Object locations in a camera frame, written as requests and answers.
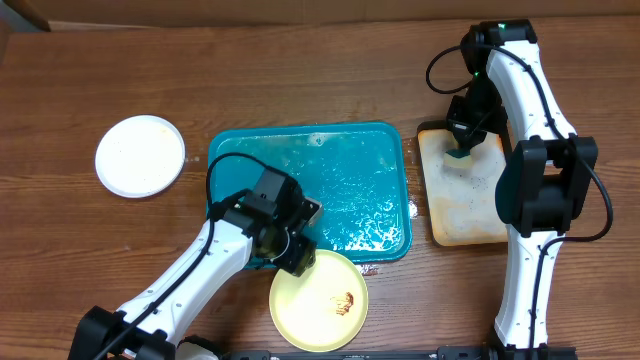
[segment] yellow plate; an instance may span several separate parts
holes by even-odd
[[[313,352],[336,350],[351,341],[367,317],[369,294],[346,257],[316,251],[316,262],[297,278],[276,274],[269,294],[271,318],[282,336]]]

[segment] wooden cutting board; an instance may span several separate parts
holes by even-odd
[[[500,137],[488,133],[471,149],[469,169],[443,165],[445,151],[456,148],[446,129],[418,134],[433,240],[455,246],[507,241],[495,206],[496,183],[505,167]]]

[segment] water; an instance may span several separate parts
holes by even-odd
[[[305,230],[318,248],[337,251],[354,262],[404,255],[397,252],[404,250],[408,199],[404,169],[402,164],[398,169],[388,131],[230,137],[216,153],[231,151],[254,155],[287,172],[306,196],[323,204],[322,218]],[[260,173],[249,160],[223,160],[214,173],[215,199],[252,188]]]

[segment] teal tray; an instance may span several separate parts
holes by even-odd
[[[324,214],[305,235],[354,263],[390,261],[411,247],[402,141],[383,122],[228,130],[209,147],[209,164],[228,152],[253,155],[293,176]],[[212,174],[214,200],[253,188],[262,168],[227,158]]]

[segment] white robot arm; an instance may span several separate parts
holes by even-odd
[[[565,138],[575,134],[575,129],[562,115],[551,93],[540,63],[538,44],[528,40],[507,41],[502,48],[512,52],[530,64],[544,89],[547,103],[553,113],[558,130]],[[487,61],[487,75],[502,97],[504,107],[513,128],[515,141],[539,136],[542,140],[556,140],[547,123],[540,97],[531,76],[513,59],[497,51],[491,51]],[[495,330],[503,344],[525,349],[529,346],[531,298],[540,249],[559,237],[557,231],[537,231],[523,237],[512,225],[507,225],[509,255],[502,306],[495,320]],[[553,265],[561,243],[549,250],[549,260],[544,262],[538,291],[537,324],[534,346],[547,342],[546,314]]]
[[[118,311],[126,313],[124,321],[131,323],[146,306],[155,301],[203,250],[209,236],[206,221],[196,240],[151,286],[134,299],[124,303]],[[162,330],[167,341],[178,345],[196,315],[229,278],[242,270],[251,258],[253,239],[243,234],[242,228],[218,220],[215,223],[213,243],[207,255],[189,277],[165,299],[138,328],[149,334]]]
[[[516,356],[518,349],[546,346],[547,303],[562,244],[556,239],[564,237],[571,220],[580,214],[591,179],[580,161],[593,168],[597,147],[592,138],[577,137],[556,104],[529,21],[472,26],[460,46],[445,50],[429,65],[427,84],[434,91],[462,89],[439,90],[428,76],[435,61],[456,50],[462,51],[474,79],[465,86],[469,89],[464,98],[454,97],[447,128],[461,148],[470,149],[484,140],[486,132],[506,135],[508,119],[517,144],[496,186],[496,208],[507,224],[509,253],[502,305],[494,324],[497,339],[493,340],[501,348],[499,358],[511,358],[505,351]],[[496,111],[494,104],[500,103],[504,109]],[[562,171],[547,175],[547,165]],[[538,269],[544,250],[546,261]],[[537,305],[531,309],[537,275]]]
[[[210,165],[207,183],[219,159]],[[151,286],[115,313],[91,309],[76,329],[69,359],[104,359],[107,353],[123,352],[138,360],[174,359],[194,318],[252,256],[294,276],[312,266],[316,244],[302,230],[313,225],[322,205],[305,198],[291,176],[263,166],[253,190],[210,205],[211,218],[195,241]],[[217,360],[199,346],[180,346],[178,355]]]

